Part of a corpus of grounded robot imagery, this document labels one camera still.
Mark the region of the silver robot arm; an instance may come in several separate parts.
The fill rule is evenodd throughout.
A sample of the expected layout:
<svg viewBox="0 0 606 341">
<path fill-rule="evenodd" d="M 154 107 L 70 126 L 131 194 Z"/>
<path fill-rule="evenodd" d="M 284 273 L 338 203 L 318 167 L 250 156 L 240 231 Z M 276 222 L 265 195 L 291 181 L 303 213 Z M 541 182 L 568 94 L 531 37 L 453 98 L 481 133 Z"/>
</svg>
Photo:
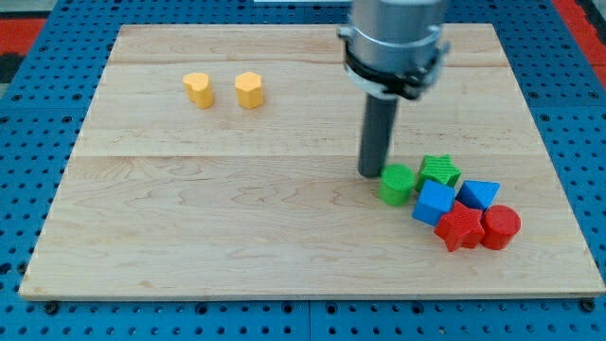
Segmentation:
<svg viewBox="0 0 606 341">
<path fill-rule="evenodd" d="M 439 41 L 447 7 L 447 0 L 353 0 L 337 28 L 349 79 L 376 99 L 418 99 L 449 52 Z"/>
</svg>

